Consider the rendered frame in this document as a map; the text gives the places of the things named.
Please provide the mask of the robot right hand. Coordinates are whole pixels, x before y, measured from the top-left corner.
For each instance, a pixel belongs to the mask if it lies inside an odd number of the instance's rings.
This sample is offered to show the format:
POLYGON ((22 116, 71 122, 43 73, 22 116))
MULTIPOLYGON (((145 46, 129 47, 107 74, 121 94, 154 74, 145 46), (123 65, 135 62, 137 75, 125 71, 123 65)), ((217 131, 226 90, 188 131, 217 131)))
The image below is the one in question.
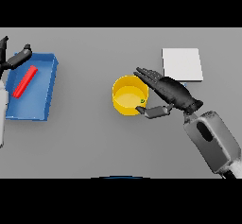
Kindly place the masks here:
POLYGON ((136 110, 148 119, 167 116, 173 108, 191 115, 202 105, 201 100, 195 99, 190 92, 177 80, 165 77, 157 71, 137 67, 134 75, 140 78, 167 106, 145 108, 137 106, 136 110))

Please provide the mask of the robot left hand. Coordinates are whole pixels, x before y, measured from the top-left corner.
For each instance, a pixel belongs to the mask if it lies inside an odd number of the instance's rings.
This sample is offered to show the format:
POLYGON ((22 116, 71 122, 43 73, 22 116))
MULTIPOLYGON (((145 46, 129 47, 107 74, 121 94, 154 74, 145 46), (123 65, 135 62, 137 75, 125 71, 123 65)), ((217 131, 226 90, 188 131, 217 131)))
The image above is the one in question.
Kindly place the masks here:
POLYGON ((3 39, 0 40, 0 79, 2 78, 5 71, 7 71, 8 69, 16 69, 32 57, 31 46, 28 43, 24 46, 24 49, 22 51, 7 60, 6 52, 8 39, 9 37, 5 36, 3 39))

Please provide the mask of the red beaker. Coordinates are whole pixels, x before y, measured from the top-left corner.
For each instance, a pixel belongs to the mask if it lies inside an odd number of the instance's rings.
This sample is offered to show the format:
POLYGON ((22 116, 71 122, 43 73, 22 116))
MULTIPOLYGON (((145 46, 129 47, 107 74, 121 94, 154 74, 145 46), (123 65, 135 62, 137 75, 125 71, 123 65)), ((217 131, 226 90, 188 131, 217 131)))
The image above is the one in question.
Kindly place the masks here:
POLYGON ((26 71, 21 81, 18 83, 15 90, 13 91, 12 96, 15 98, 20 98, 26 90, 26 87, 28 86, 29 82, 34 78, 37 72, 38 68, 34 65, 31 65, 26 71))

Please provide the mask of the pale square scale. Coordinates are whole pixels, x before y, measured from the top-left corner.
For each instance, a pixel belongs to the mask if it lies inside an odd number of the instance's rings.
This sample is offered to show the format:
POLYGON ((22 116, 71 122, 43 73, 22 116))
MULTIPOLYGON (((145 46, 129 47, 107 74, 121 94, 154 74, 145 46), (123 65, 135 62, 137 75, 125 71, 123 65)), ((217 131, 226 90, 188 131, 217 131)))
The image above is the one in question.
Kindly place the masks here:
POLYGON ((203 81, 199 50, 197 48, 163 48, 164 75, 179 82, 203 81))

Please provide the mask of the yellow bowl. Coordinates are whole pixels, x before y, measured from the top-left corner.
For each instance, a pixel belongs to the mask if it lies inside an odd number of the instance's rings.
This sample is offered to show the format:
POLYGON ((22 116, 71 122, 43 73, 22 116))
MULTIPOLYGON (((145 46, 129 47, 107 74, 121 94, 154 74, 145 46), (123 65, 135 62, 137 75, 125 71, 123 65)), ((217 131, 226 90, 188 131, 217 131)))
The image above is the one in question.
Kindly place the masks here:
POLYGON ((137 115, 136 107, 145 107, 148 97, 149 88, 135 75, 122 76, 112 86, 113 107, 125 116, 137 115))

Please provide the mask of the blue tray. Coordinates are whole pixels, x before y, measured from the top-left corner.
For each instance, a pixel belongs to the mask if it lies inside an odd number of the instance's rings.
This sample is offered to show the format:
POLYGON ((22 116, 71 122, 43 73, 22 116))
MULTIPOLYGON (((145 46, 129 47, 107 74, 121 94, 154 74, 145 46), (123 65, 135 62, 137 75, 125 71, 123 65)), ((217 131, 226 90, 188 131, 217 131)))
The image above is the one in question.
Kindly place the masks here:
POLYGON ((58 64, 54 53, 33 53, 27 62, 9 71, 6 81, 6 90, 9 92, 8 120, 47 120, 58 64), (23 94, 19 98, 13 97, 14 90, 31 65, 37 68, 36 74, 23 94))

